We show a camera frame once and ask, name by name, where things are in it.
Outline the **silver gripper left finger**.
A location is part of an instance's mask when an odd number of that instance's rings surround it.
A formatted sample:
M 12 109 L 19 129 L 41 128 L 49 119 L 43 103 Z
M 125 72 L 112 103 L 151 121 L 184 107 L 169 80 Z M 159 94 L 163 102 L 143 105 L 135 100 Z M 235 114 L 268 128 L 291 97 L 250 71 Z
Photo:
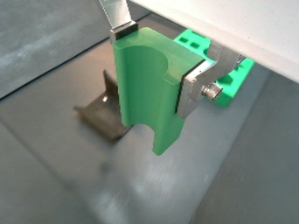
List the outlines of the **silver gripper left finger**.
M 137 23 L 131 17 L 127 0 L 97 0 L 97 2 L 109 26 L 109 41 L 116 42 L 137 31 Z

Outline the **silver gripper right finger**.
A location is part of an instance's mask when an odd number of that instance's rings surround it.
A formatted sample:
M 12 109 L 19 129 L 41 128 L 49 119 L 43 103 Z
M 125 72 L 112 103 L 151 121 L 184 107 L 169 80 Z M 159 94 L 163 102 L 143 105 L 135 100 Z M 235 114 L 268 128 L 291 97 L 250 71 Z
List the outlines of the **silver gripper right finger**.
M 183 77 L 176 113 L 184 119 L 196 109 L 203 97 L 215 100 L 222 92 L 216 79 L 228 74 L 244 60 L 244 56 L 234 52 L 216 41 L 210 42 L 208 58 Z

